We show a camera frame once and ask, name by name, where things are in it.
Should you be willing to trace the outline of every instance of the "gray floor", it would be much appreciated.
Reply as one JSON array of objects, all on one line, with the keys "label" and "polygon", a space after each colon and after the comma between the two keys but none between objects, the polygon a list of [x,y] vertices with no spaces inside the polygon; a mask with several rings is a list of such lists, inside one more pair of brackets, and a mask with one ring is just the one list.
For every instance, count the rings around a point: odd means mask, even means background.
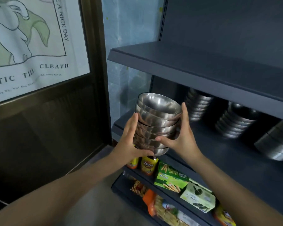
[{"label": "gray floor", "polygon": [[[111,150],[109,146],[104,148],[85,166],[96,162]],[[111,185],[121,173],[121,170],[115,172],[90,190],[57,226],[152,226],[147,219],[111,191]]]}]

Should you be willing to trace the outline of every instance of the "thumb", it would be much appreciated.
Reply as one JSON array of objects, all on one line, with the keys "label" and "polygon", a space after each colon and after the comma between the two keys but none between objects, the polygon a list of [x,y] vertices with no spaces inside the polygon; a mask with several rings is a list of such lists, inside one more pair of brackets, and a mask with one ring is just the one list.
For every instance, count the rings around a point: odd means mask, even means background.
[{"label": "thumb", "polygon": [[167,137],[162,137],[162,136],[156,137],[155,140],[161,142],[163,145],[166,145],[170,148],[172,148],[173,141],[174,141],[174,140],[168,139]]},{"label": "thumb", "polygon": [[150,151],[150,150],[137,149],[137,155],[138,155],[138,157],[154,156],[154,152]]}]

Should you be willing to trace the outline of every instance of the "blue wall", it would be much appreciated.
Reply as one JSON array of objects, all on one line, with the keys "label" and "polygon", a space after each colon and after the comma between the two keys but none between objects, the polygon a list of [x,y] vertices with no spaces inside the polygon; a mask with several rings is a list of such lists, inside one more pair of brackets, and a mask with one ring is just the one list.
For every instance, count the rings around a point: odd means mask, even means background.
[{"label": "blue wall", "polygon": [[[164,0],[102,0],[106,57],[110,49],[156,41]],[[107,60],[111,125],[149,91],[151,75]]]}]

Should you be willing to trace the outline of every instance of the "shelf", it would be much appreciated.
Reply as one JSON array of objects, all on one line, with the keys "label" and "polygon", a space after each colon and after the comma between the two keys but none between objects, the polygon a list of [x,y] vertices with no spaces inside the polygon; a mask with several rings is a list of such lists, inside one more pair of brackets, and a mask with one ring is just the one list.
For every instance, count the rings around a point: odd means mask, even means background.
[{"label": "shelf", "polygon": [[151,217],[149,215],[147,205],[143,202],[142,198],[130,190],[133,184],[134,183],[125,176],[120,175],[111,186],[111,189],[152,224],[157,226],[169,226],[169,224],[159,219],[157,216]]},{"label": "shelf", "polygon": [[283,69],[157,41],[111,49],[108,60],[283,119]]},{"label": "shelf", "polygon": [[[122,135],[124,126],[132,113],[132,110],[129,111],[114,123],[113,136]],[[239,140],[225,139],[202,122],[193,123],[192,130],[197,145],[207,158],[231,178],[283,214],[283,162],[267,159]],[[169,150],[159,159],[206,186],[200,176],[173,150]]]},{"label": "shelf", "polygon": [[193,205],[186,202],[185,200],[181,199],[178,193],[164,189],[160,186],[155,186],[154,176],[147,176],[142,173],[140,169],[132,170],[126,166],[123,167],[123,169],[131,176],[139,180],[142,184],[144,184],[149,189],[153,190],[156,194],[165,199],[168,203],[174,205],[177,209],[181,210],[184,214],[188,215],[190,218],[195,220],[201,226],[220,226],[218,221],[216,221],[212,216],[211,212],[204,213],[199,209],[195,208]]}]

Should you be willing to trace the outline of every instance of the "forearm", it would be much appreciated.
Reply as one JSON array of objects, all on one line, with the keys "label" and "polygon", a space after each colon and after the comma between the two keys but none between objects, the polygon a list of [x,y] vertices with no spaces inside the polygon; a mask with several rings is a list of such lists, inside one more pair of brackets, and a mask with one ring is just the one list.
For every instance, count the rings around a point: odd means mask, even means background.
[{"label": "forearm", "polygon": [[283,225],[283,215],[230,178],[209,159],[204,156],[192,159],[189,157],[186,160],[213,190],[237,225]]},{"label": "forearm", "polygon": [[52,225],[96,183],[121,168],[112,156],[57,179],[0,211],[0,226]]}]

